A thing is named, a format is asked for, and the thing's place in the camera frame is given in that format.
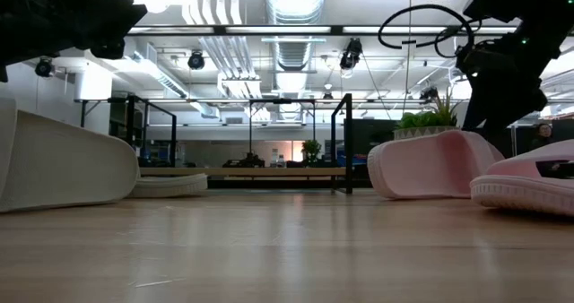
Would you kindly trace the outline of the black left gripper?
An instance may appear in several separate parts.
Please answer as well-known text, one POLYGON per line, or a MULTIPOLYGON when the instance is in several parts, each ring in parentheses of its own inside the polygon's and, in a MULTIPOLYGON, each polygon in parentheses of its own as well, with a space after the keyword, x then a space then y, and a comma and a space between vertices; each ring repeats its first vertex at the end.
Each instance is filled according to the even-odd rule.
POLYGON ((0 0, 0 82, 8 65, 71 47, 121 59, 122 38, 146 14, 135 0, 0 0))

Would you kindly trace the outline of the small background potted plant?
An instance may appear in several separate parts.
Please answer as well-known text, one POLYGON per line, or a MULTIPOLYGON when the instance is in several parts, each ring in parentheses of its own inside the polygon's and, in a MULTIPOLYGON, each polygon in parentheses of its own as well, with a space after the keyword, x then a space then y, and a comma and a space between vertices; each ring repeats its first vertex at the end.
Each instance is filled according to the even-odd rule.
POLYGON ((317 162, 321 148, 322 145, 317 140, 307 140, 303 142, 301 152, 303 153, 304 160, 308 165, 317 162))

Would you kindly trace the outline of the person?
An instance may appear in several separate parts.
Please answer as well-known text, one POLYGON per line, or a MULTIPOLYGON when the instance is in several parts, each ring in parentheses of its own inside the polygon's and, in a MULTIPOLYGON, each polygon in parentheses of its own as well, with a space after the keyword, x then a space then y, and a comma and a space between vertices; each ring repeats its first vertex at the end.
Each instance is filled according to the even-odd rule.
POLYGON ((552 127, 546 123, 536 127, 535 138, 531 142, 530 150, 535 150, 553 143, 552 127))

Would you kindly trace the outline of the grey rubber slide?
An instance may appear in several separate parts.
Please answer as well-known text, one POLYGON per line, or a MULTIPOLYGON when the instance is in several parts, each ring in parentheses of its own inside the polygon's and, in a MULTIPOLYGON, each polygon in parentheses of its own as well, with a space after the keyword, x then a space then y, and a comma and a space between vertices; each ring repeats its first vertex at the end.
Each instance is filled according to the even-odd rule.
POLYGON ((208 176, 140 177, 128 198, 171 198, 196 195, 208 187, 208 176))
POLYGON ((139 178, 125 142, 19 110, 0 97, 0 213, 113 203, 139 178))

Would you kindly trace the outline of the green plant in patterned pot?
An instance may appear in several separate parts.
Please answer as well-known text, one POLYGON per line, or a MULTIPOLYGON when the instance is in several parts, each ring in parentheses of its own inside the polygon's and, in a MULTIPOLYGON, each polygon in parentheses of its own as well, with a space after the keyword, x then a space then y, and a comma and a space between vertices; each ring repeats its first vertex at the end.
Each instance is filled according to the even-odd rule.
POLYGON ((455 102, 452 94, 451 89, 443 95, 436 87, 424 89, 419 98, 424 110, 416 114, 404 113, 394 131, 394 139, 406 140, 456 130, 459 102, 455 102))

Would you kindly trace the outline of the white ceiling pipes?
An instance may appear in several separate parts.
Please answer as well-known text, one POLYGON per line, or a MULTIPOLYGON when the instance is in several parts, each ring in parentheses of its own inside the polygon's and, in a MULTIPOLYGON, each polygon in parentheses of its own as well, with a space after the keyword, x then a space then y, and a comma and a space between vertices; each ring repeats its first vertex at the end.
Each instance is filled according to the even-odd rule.
MULTIPOLYGON (((182 17, 194 25, 241 25, 239 0, 186 0, 182 17)), ((262 96, 245 37, 202 37, 200 44, 219 72, 218 85, 233 98, 256 99, 262 96)))

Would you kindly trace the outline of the black ceiling spotlight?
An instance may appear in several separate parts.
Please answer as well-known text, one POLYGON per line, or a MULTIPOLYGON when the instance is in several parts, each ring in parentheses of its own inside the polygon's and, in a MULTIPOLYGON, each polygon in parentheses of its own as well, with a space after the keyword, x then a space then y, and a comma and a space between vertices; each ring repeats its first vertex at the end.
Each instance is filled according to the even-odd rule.
POLYGON ((205 65, 203 52, 201 50, 194 50, 187 60, 187 65, 191 70, 202 70, 205 65))
POLYGON ((53 64, 50 57, 41 57, 36 64, 35 74, 38 77, 49 78, 53 75, 53 64))

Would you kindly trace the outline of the pink rubber slide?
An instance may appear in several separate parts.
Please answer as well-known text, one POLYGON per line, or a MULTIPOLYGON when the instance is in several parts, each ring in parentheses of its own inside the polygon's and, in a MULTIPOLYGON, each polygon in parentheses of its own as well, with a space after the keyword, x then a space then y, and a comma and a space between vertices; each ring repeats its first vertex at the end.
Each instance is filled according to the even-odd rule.
POLYGON ((574 217, 574 139, 496 162, 470 189, 484 207, 574 217))
POLYGON ((367 166, 373 188, 388 199, 468 198, 471 181, 503 159, 479 134, 452 130, 382 143, 367 166))

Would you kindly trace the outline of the black metal wood shoe shelf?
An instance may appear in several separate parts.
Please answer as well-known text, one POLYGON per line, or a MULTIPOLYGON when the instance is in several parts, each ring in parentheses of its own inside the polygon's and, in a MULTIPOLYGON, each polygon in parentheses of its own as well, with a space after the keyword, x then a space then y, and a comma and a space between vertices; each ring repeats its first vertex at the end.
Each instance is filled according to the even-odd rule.
MULTIPOLYGON (((248 122, 248 132, 249 132, 249 152, 252 152, 252 106, 254 104, 265 105, 266 103, 272 103, 275 105, 288 105, 288 104, 305 104, 308 103, 312 106, 312 133, 313 139, 316 140, 316 105, 318 103, 336 103, 336 100, 316 100, 316 99, 251 99, 251 100, 195 100, 191 99, 189 101, 206 101, 206 102, 220 102, 220 103, 248 103, 249 105, 249 122, 248 122)), ((333 191, 339 191, 347 195, 352 195, 353 185, 352 185, 352 137, 350 137, 352 129, 352 104, 353 98, 351 93, 346 93, 340 101, 335 106, 333 113, 331 114, 331 164, 330 168, 296 168, 296 169, 270 169, 270 168, 175 168, 175 157, 171 156, 171 167, 169 168, 155 168, 155 167, 143 167, 141 168, 141 173, 145 176, 186 176, 192 174, 206 174, 213 176, 236 176, 236 177, 331 177, 333 191), (351 158, 345 160, 345 165, 343 168, 338 168, 336 164, 336 147, 335 147, 335 117, 344 108, 345 111, 350 111, 346 115, 346 124, 349 128, 344 132, 344 141, 349 141, 349 144, 345 146, 345 151, 347 155, 351 158), (337 177, 344 176, 343 186, 339 186, 337 182, 337 177)))

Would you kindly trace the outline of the background robot workstation desk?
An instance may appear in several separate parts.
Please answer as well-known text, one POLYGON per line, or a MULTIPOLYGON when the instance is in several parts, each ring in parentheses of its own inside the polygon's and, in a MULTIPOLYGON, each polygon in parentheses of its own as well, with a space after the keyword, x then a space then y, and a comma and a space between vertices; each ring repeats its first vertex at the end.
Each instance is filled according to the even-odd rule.
POLYGON ((263 168, 265 161, 253 152, 248 152, 244 159, 227 160, 222 166, 224 168, 263 168))

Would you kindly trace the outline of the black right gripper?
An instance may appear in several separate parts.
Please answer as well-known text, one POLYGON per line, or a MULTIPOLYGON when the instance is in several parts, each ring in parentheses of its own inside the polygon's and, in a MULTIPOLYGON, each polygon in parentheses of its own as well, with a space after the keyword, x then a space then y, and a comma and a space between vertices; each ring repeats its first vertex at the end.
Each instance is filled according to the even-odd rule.
MULTIPOLYGON (((472 87, 469 108, 462 129, 479 126, 498 130, 493 110, 517 98, 518 108, 540 110, 547 104, 541 91, 541 75, 550 61, 561 55, 555 39, 502 37, 467 44, 456 51, 456 66, 468 77, 472 87)), ((534 112, 512 123, 495 137, 503 156, 516 156, 531 150, 540 113, 534 112)))

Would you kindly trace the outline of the silver ventilation duct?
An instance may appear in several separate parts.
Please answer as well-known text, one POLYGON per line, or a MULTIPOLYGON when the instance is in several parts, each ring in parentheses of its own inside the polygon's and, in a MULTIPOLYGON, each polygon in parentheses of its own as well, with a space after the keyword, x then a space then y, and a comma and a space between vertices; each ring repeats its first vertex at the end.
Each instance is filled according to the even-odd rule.
MULTIPOLYGON (((325 0, 265 0, 268 21, 273 25, 314 25, 319 23, 325 0)), ((277 65, 284 71, 302 71, 308 66, 314 44, 274 44, 277 65)))

